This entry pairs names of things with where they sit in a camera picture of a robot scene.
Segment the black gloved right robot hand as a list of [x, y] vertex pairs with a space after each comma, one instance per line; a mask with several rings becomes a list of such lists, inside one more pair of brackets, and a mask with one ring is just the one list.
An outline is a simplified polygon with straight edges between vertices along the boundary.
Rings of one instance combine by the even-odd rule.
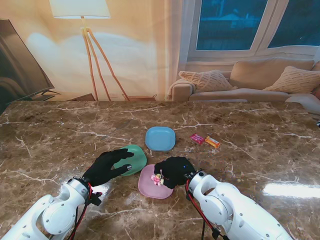
[[154, 174], [161, 174], [163, 185], [169, 189], [184, 185], [187, 182], [186, 175], [196, 172], [194, 166], [186, 157], [169, 157], [154, 165]]

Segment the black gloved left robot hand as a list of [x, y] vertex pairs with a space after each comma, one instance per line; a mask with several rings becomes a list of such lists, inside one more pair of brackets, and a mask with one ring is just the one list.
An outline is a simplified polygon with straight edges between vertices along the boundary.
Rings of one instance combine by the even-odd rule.
[[130, 164], [125, 164], [114, 169], [112, 169], [112, 167], [120, 160], [133, 156], [134, 153], [129, 152], [127, 148], [103, 152], [82, 175], [81, 179], [85, 183], [89, 183], [92, 187], [103, 185], [111, 179], [128, 172], [132, 168]]

